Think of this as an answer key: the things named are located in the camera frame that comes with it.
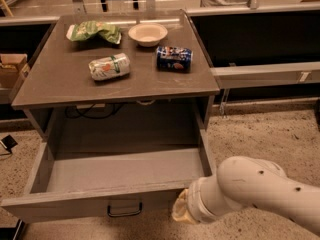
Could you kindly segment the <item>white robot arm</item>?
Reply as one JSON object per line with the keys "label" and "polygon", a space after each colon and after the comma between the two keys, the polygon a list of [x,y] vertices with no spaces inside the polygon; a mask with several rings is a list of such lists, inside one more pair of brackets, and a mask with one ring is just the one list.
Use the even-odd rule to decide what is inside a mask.
{"label": "white robot arm", "polygon": [[230,157],[213,175],[193,181],[175,201],[172,218],[212,223],[247,207],[278,214],[320,235],[320,188],[288,178],[272,161],[245,156]]}

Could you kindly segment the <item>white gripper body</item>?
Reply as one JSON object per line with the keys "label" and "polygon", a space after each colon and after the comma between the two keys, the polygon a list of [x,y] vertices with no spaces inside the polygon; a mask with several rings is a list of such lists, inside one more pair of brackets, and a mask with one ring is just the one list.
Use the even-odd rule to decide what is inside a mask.
{"label": "white gripper body", "polygon": [[227,212],[227,204],[216,177],[201,177],[191,183],[187,209],[200,223],[214,222]]}

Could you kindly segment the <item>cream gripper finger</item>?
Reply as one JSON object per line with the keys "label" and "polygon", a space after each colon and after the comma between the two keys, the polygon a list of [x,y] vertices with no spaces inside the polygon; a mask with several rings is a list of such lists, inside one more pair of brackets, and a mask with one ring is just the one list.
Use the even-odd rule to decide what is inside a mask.
{"label": "cream gripper finger", "polygon": [[188,190],[184,189],[174,202],[172,207],[172,218],[174,221],[185,224],[197,224],[187,207]]}

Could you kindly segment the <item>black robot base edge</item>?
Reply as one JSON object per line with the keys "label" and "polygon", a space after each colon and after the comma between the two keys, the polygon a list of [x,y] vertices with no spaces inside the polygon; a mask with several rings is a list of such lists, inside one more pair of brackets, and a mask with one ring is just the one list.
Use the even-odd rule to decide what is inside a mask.
{"label": "black robot base edge", "polygon": [[0,240],[22,240],[26,224],[18,220],[14,227],[0,228]]}

